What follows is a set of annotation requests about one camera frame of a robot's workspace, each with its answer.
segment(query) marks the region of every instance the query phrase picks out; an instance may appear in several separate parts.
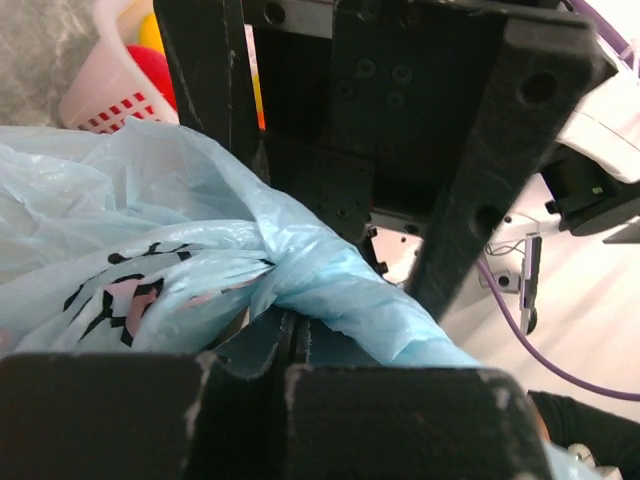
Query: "red ball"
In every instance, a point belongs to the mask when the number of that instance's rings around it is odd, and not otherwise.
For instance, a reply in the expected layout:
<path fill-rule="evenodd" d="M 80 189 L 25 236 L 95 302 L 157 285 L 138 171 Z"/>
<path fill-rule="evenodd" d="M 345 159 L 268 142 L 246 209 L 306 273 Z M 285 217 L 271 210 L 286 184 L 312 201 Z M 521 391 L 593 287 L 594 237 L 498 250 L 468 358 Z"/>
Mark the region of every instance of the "red ball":
<path fill-rule="evenodd" d="M 169 73 L 169 64 L 166 57 L 147 47 L 140 45 L 129 45 L 127 47 L 133 61 L 138 64 L 140 70 L 151 80 L 151 83 L 158 89 L 169 105 L 177 110 L 176 96 L 173 92 L 173 84 L 171 83 L 171 74 Z"/>

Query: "light blue plastic bag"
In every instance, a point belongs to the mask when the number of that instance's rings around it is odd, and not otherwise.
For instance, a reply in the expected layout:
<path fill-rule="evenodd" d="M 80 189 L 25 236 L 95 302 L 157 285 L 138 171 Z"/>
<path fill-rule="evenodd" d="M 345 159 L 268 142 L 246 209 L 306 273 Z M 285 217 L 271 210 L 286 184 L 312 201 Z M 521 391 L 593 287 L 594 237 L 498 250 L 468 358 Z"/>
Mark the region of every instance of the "light blue plastic bag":
<path fill-rule="evenodd" d="M 383 364 L 479 365 L 305 207 L 172 125 L 0 129 L 0 275 L 0 355 L 197 351 L 275 303 Z M 547 451 L 557 479 L 598 478 Z"/>

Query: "black sleeve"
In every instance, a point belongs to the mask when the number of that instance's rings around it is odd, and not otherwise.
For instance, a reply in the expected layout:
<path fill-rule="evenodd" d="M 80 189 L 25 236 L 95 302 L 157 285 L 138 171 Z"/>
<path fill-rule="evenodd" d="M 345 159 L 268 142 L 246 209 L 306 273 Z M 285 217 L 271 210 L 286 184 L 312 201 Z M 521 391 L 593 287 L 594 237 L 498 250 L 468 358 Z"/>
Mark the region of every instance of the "black sleeve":
<path fill-rule="evenodd" d="M 544 392 L 529 392 L 551 442 L 568 448 L 581 443 L 598 464 L 615 466 L 625 480 L 640 480 L 640 424 L 575 401 Z"/>

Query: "gray concrete floor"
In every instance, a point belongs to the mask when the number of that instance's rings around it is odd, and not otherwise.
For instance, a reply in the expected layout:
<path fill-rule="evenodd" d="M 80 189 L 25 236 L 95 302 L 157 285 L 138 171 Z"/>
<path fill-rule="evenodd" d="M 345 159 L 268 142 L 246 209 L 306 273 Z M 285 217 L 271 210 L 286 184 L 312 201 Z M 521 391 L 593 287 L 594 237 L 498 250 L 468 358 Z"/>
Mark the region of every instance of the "gray concrete floor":
<path fill-rule="evenodd" d="M 92 0 L 0 0 L 0 125 L 61 126 L 58 103 L 96 40 Z"/>

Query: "white laundry basket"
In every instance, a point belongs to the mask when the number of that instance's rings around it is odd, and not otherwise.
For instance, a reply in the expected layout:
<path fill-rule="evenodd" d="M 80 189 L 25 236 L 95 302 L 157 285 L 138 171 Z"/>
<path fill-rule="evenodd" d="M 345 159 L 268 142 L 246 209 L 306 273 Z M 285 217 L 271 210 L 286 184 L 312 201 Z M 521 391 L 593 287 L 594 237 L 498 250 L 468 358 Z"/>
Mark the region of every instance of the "white laundry basket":
<path fill-rule="evenodd" d="M 176 111 L 126 49 L 136 43 L 153 0 L 97 0 L 93 20 L 100 39 L 60 102 L 67 128 L 112 133 L 128 116 L 178 123 Z"/>

